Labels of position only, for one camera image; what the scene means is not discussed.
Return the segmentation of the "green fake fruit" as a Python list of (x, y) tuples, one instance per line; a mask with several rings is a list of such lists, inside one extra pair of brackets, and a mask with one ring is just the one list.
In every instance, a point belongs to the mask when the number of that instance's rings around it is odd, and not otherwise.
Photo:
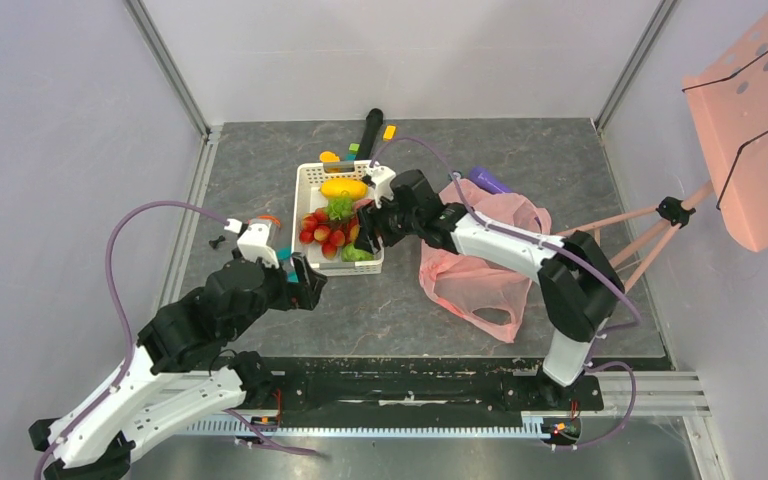
[(374, 254), (356, 248), (353, 243), (345, 245), (341, 250), (341, 260), (343, 262), (365, 262), (373, 261), (374, 259)]

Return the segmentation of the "red fake fruit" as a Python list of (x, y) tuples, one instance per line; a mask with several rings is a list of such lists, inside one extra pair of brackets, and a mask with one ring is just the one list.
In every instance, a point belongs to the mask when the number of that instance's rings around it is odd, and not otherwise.
[(324, 260), (341, 260), (342, 248), (353, 243), (359, 234), (356, 215), (342, 222), (330, 221), (324, 208), (304, 214), (298, 223), (296, 240), (310, 252), (317, 252)]

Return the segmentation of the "green fake grapes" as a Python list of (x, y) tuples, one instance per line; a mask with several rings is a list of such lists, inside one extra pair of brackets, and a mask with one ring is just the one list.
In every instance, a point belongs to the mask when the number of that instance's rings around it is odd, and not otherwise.
[(325, 213), (330, 221), (342, 222), (354, 215), (355, 200), (349, 194), (342, 194), (328, 199)]

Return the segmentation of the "yellow fake fruit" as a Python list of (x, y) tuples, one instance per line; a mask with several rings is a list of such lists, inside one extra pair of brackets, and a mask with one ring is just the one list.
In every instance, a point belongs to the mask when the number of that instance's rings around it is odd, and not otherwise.
[(368, 186), (360, 180), (338, 177), (326, 180), (321, 184), (319, 190), (327, 199), (347, 196), (352, 201), (356, 201), (366, 197)]

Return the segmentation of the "pink plastic bag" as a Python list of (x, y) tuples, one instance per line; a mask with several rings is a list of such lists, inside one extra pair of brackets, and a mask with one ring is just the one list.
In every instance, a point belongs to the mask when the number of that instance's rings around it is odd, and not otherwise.
[[(535, 233), (551, 230), (547, 209), (518, 193), (491, 194), (468, 179), (447, 185), (440, 192), (441, 200), (458, 202), (457, 187), (472, 207), (494, 220)], [(528, 277), (509, 269), (425, 243), (421, 245), (418, 281), (431, 301), (505, 343), (512, 343), (522, 326), (532, 285)]]

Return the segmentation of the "pink fake peach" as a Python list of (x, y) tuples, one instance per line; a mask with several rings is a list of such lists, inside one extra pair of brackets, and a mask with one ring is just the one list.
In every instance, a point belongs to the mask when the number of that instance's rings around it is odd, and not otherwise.
[(368, 205), (375, 205), (375, 201), (371, 198), (360, 199), (353, 204), (353, 210), (359, 211)]

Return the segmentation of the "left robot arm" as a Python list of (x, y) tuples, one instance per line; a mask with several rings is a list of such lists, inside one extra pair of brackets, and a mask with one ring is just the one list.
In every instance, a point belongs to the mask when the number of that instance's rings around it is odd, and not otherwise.
[(274, 376), (256, 352), (220, 355), (270, 310), (316, 308), (326, 275), (295, 253), (281, 267), (235, 258), (203, 286), (160, 308), (120, 366), (75, 410), (34, 422), (37, 479), (120, 479), (131, 464), (199, 418), (262, 407)]

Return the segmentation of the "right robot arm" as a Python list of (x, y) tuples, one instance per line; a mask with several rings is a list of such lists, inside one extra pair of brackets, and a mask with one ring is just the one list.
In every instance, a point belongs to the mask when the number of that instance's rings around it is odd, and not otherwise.
[(572, 401), (599, 328), (625, 297), (594, 237), (580, 230), (567, 237), (529, 232), (493, 220), (465, 200), (445, 203), (417, 169), (373, 167), (362, 181), (372, 200), (358, 212), (358, 249), (376, 253), (415, 236), (432, 249), (480, 258), (539, 285), (555, 332), (538, 396), (551, 408)]

